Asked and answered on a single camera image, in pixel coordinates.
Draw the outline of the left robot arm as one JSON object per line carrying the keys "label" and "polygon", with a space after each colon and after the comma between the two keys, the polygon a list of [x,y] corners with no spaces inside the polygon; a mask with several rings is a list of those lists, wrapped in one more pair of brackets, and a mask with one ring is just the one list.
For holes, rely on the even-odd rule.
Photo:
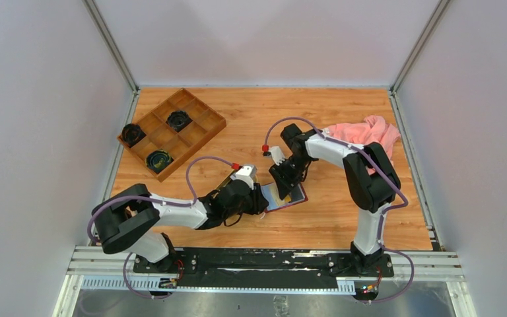
{"label": "left robot arm", "polygon": [[261,185],[230,180],[196,200],[168,199],[135,184],[97,205],[90,229],[96,230],[105,254],[132,252],[159,273],[171,271],[180,259],[165,233],[154,227],[187,227],[209,230],[233,216],[260,215],[269,206]]}

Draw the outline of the beige oval tray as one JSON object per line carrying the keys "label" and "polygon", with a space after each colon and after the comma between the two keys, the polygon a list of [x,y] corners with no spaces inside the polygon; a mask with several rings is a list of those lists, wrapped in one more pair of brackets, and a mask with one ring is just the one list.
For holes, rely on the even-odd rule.
{"label": "beige oval tray", "polygon": [[228,183],[230,183],[232,181],[233,175],[234,175],[233,172],[231,172],[229,175],[227,175],[225,177],[225,179],[216,187],[216,190],[220,190],[223,187],[225,187]]}

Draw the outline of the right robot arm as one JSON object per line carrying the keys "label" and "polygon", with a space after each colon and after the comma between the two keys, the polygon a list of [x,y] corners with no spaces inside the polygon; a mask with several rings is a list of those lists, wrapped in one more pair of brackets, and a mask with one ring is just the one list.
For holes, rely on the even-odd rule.
{"label": "right robot arm", "polygon": [[281,199],[305,181],[313,162],[323,160],[344,170],[351,199],[358,207],[357,230],[350,252],[344,258],[330,259],[330,272],[365,276],[377,271],[380,262],[386,259],[383,245],[386,215],[401,195],[401,182],[384,148],[377,142],[348,143],[317,128],[303,132],[294,123],[282,130],[281,139],[291,151],[289,157],[278,146],[262,146],[263,155],[273,160],[269,173]]}

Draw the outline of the red leather card holder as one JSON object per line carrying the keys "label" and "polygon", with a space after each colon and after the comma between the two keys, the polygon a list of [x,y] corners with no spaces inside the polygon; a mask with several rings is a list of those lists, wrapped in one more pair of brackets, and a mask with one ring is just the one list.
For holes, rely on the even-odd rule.
{"label": "red leather card holder", "polygon": [[286,205],[278,210],[281,210],[281,209],[284,209],[287,207],[292,207],[293,205],[297,205],[299,203],[304,203],[305,201],[308,201],[308,197],[306,195],[306,192],[301,184],[297,185],[297,187],[295,187],[289,195],[291,196],[292,201],[288,205]]}

